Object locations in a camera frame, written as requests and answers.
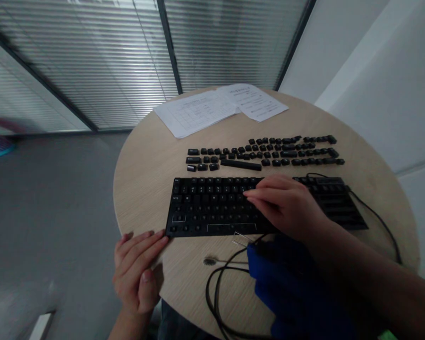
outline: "person's left hand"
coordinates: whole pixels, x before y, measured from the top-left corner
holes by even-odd
[[[168,242],[164,230],[147,231],[131,238],[124,234],[115,246],[113,285],[123,308],[133,315],[145,314],[159,301],[154,273],[149,266]]]

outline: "hand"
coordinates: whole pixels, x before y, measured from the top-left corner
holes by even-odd
[[[277,229],[298,241],[305,241],[324,226],[335,224],[326,217],[307,187],[286,175],[268,176],[256,189],[243,194]]]
[[[123,309],[132,315],[152,311],[159,301],[156,279],[148,267],[168,242],[163,235],[164,230],[154,235],[147,231],[131,239],[129,233],[115,246],[113,285]]]

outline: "person's right hand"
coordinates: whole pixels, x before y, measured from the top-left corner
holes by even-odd
[[[256,189],[243,195],[277,229],[298,241],[305,241],[312,233],[335,224],[326,217],[307,187],[286,175],[268,176]]]

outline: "gray floor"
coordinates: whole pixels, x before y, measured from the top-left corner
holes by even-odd
[[[120,306],[112,186],[126,138],[30,139],[0,157],[0,340],[28,339],[54,309],[48,340],[107,338]]]

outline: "black keyboard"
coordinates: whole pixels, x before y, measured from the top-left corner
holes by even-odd
[[[170,237],[279,232],[242,193],[263,178],[175,178],[165,234]],[[347,230],[368,229],[340,177],[293,177]]]

